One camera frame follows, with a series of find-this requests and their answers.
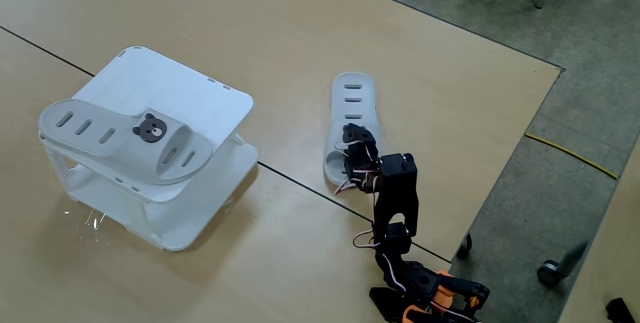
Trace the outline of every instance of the floor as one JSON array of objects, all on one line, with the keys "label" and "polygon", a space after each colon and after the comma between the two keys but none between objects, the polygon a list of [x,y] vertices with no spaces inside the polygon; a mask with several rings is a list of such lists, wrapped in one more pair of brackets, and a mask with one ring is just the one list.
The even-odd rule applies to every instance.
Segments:
[{"label": "floor", "polygon": [[[529,132],[622,173],[640,130],[640,0],[396,0],[564,68]],[[492,293],[486,322],[553,322],[573,280],[547,289],[546,259],[595,234],[616,181],[523,138],[471,233],[469,258],[452,273]]]}]

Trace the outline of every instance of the wire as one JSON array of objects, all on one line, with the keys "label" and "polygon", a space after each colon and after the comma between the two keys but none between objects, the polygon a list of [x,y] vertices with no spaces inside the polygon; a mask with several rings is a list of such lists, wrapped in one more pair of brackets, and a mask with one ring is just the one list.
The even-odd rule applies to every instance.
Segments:
[{"label": "wire", "polygon": [[375,176],[373,177],[373,188],[372,188],[372,195],[373,195],[373,208],[374,208],[374,214],[375,214],[375,207],[376,207],[376,181],[378,180],[378,177],[380,176]]},{"label": "wire", "polygon": [[602,167],[601,165],[599,165],[599,164],[597,164],[597,163],[595,163],[595,162],[593,162],[593,161],[591,161],[591,160],[579,155],[578,153],[576,153],[576,152],[574,152],[572,150],[569,150],[569,149],[567,149],[567,148],[565,148],[565,147],[563,147],[561,145],[555,144],[555,143],[553,143],[551,141],[548,141],[548,140],[546,140],[546,139],[544,139],[542,137],[538,137],[538,136],[535,136],[535,135],[530,134],[530,133],[525,133],[524,136],[527,137],[527,138],[531,138],[533,140],[537,140],[538,142],[544,143],[544,144],[546,144],[548,146],[551,146],[553,148],[559,149],[559,150],[567,153],[568,155],[573,156],[573,157],[575,157],[575,158],[587,163],[588,165],[590,165],[593,168],[601,171],[602,173],[608,175],[609,177],[611,177],[613,179],[616,179],[616,180],[618,179],[618,175],[617,174],[615,174],[615,173],[611,172],[610,170]]},{"label": "wire", "polygon": [[396,276],[393,274],[393,268],[391,267],[391,262],[389,261],[389,258],[387,258],[387,256],[383,253],[382,256],[384,257],[384,259],[387,260],[387,263],[389,263],[389,272],[391,272],[391,278],[393,279],[393,281],[400,287],[402,288],[403,291],[405,291],[405,293],[407,292],[407,288],[405,288],[402,284],[400,284],[397,280],[396,280]]},{"label": "wire", "polygon": [[363,236],[365,234],[369,234],[369,233],[373,233],[373,229],[369,229],[369,230],[366,230],[364,232],[360,232],[360,233],[356,234],[356,236],[353,237],[353,241],[351,241],[353,243],[353,246],[356,247],[356,248],[371,248],[371,249],[379,246],[380,243],[371,244],[371,239],[373,239],[373,237],[371,237],[371,239],[369,239],[369,244],[359,245],[359,244],[356,243],[356,239],[358,239],[358,237],[361,237],[361,236]]},{"label": "wire", "polygon": [[367,151],[367,155],[369,156],[369,160],[373,162],[373,158],[371,158],[371,153],[369,153],[369,148],[367,147],[367,145],[361,141],[361,140],[355,140],[355,141],[351,141],[349,143],[343,143],[343,142],[337,142],[336,144],[333,145],[333,148],[335,149],[340,149],[337,147],[338,144],[344,144],[346,147],[352,145],[352,144],[356,144],[356,143],[362,143],[364,144],[364,149]]},{"label": "wire", "polygon": [[453,314],[454,316],[457,316],[457,317],[460,317],[460,318],[464,318],[464,319],[468,320],[469,322],[473,322],[473,323],[482,323],[482,322],[477,322],[475,319],[473,319],[473,318],[469,318],[469,317],[467,317],[467,316],[466,316],[466,315],[464,315],[464,314],[460,314],[460,313],[454,312],[454,311],[452,311],[452,310],[450,310],[450,309],[447,309],[447,308],[445,308],[445,307],[441,306],[440,304],[438,304],[438,303],[436,303],[436,302],[434,302],[434,301],[431,301],[431,305],[436,306],[436,308],[438,308],[438,309],[442,309],[442,310],[444,310],[445,312],[447,312],[447,313],[449,313],[449,314]]},{"label": "wire", "polygon": [[340,183],[340,185],[338,186],[338,188],[336,188],[336,190],[333,192],[334,195],[338,195],[338,193],[340,193],[340,191],[342,190],[342,187],[347,184],[347,182],[349,181],[349,178],[345,179],[342,181],[342,183]]},{"label": "wire", "polygon": [[336,152],[340,153],[340,154],[344,154],[345,157],[348,157],[349,155],[343,151],[341,151],[340,149],[336,148]]}]

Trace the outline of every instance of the white plastic stand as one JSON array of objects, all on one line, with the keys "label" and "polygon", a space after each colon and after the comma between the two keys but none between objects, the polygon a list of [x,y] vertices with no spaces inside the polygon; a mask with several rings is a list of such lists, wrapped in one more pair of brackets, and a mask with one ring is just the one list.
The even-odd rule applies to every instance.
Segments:
[{"label": "white plastic stand", "polygon": [[[252,107],[245,93],[130,47],[73,100],[42,113],[40,138],[71,199],[178,251],[257,163],[256,148],[235,133]],[[167,125],[152,143],[132,131],[149,113]],[[69,169],[65,157],[78,165]]]}]

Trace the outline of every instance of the bear face logo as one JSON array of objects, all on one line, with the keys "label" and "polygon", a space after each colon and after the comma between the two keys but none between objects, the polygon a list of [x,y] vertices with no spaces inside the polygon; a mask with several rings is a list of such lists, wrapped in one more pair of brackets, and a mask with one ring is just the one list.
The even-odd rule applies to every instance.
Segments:
[{"label": "bear face logo", "polygon": [[140,127],[133,127],[133,134],[139,135],[143,141],[148,143],[155,143],[162,139],[167,133],[167,124],[151,113],[147,113],[144,118]]}]

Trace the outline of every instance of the table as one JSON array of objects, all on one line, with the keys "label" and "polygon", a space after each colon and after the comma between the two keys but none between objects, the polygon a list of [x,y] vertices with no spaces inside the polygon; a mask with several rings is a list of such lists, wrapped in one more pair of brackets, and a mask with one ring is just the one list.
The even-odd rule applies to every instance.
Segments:
[{"label": "table", "polygon": [[[96,73],[145,45],[255,99],[241,134],[322,194],[333,78],[378,82],[386,152],[410,152],[415,242],[450,259],[560,68],[390,0],[2,0],[0,24]],[[337,201],[367,217],[371,197]]]},{"label": "table", "polygon": [[609,323],[605,306],[622,297],[640,318],[640,142],[585,258],[560,322]]},{"label": "table", "polygon": [[382,322],[368,297],[382,273],[351,245],[369,223],[263,167],[184,252],[108,218],[94,231],[37,139],[42,109],[90,77],[5,32],[0,76],[0,321]]}]

